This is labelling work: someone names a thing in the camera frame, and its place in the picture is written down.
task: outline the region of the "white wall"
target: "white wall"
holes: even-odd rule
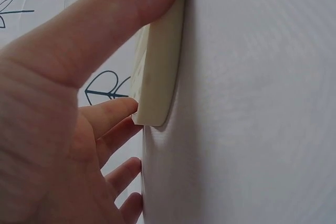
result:
[[[336,223],[335,0],[187,0],[148,224]]]

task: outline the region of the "cream plastic object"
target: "cream plastic object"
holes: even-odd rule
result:
[[[179,66],[184,0],[176,0],[159,20],[138,32],[130,97],[138,103],[132,115],[138,125],[161,126],[168,115]]]

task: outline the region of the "white surface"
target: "white surface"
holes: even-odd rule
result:
[[[31,29],[37,27],[38,25],[46,22],[50,18],[57,15],[65,7],[70,5],[76,0],[15,0],[8,7],[8,10],[17,9],[31,9],[35,12],[32,14],[21,14],[14,16],[6,16],[6,29],[0,29],[0,47],[4,46],[6,43],[15,39],[16,37],[30,31]],[[134,56],[135,41],[131,38],[125,45],[123,45],[112,57],[110,57],[105,64],[103,64],[88,80],[88,82],[79,91],[78,99],[79,106],[89,105],[88,99],[85,94],[85,89],[88,85],[97,77],[100,73],[104,71],[114,71],[118,77],[118,83],[111,72],[102,74],[98,77],[94,83],[90,86],[89,90],[100,91],[108,93],[115,85],[120,85],[125,79],[130,77],[132,71],[132,62]],[[130,88],[129,81],[126,81],[118,89],[117,94],[128,95]],[[88,97],[92,104],[97,104],[103,101],[109,100],[108,96],[105,95],[94,95],[88,94]],[[126,161],[131,156],[141,157],[141,140],[142,135],[138,134],[133,139],[130,140],[123,148],[118,150],[115,155],[108,161],[106,166],[102,169],[103,174],[107,174],[119,166],[121,163]],[[127,190],[125,190],[121,196],[117,199],[116,204],[120,206],[124,200],[133,191],[141,192],[141,180],[138,177],[135,182],[133,182]]]
[[[187,0],[146,223],[336,223],[335,42],[335,0]]]
[[[162,126],[170,110],[179,67],[185,0],[176,0],[138,35],[130,97],[138,101],[135,124]]]

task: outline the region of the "dark line drawing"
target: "dark line drawing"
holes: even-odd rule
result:
[[[6,23],[2,15],[6,14],[16,14],[16,13],[33,13],[34,10],[14,10],[10,12],[4,12],[4,10],[13,2],[14,0],[4,0],[0,3],[0,29],[6,28]]]
[[[96,91],[96,90],[90,90],[90,87],[92,86],[92,84],[99,78],[101,77],[103,74],[105,73],[111,73],[113,74],[117,81],[113,87],[113,89],[109,92],[101,92],[101,91]],[[124,81],[122,81],[120,84],[119,84],[119,77],[117,75],[117,73],[115,73],[114,71],[110,71],[110,70],[107,70],[107,71],[104,71],[102,73],[100,73],[99,75],[97,75],[88,85],[88,87],[85,89],[85,96],[88,100],[88,102],[90,103],[90,105],[92,105],[92,102],[90,101],[90,98],[89,98],[89,94],[97,94],[97,95],[103,95],[103,96],[106,96],[108,97],[110,100],[112,99],[116,99],[116,98],[121,98],[121,97],[129,97],[128,95],[124,95],[124,94],[117,94],[118,90],[125,84],[125,82],[127,82],[128,80],[130,80],[131,77],[128,77],[126,78]]]

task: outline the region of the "flower drawing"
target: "flower drawing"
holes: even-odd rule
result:
[[[13,10],[7,11],[6,9],[11,5],[14,0],[0,0],[0,29],[6,28],[4,15],[16,13],[33,13],[34,10]]]

